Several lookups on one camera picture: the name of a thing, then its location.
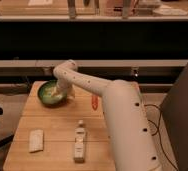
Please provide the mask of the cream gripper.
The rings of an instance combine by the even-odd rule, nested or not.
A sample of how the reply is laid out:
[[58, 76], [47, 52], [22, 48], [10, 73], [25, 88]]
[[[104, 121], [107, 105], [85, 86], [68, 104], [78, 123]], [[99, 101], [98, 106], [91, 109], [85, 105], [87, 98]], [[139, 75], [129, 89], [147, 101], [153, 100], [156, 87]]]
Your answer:
[[[74, 91], [73, 87], [65, 88], [64, 92], [66, 93], [68, 99], [75, 98], [75, 91]], [[57, 87], [54, 87], [51, 91], [51, 96], [54, 97], [54, 96], [57, 96], [58, 94], [59, 94], [59, 91], [58, 91]]]

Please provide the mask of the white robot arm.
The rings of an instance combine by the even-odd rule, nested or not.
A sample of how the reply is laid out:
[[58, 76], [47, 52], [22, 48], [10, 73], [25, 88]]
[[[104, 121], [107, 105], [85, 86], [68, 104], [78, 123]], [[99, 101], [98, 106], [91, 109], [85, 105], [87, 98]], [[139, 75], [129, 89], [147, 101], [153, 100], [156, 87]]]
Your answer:
[[137, 84], [79, 73], [73, 60], [53, 75], [60, 90], [76, 85], [101, 98], [116, 171], [163, 171]]

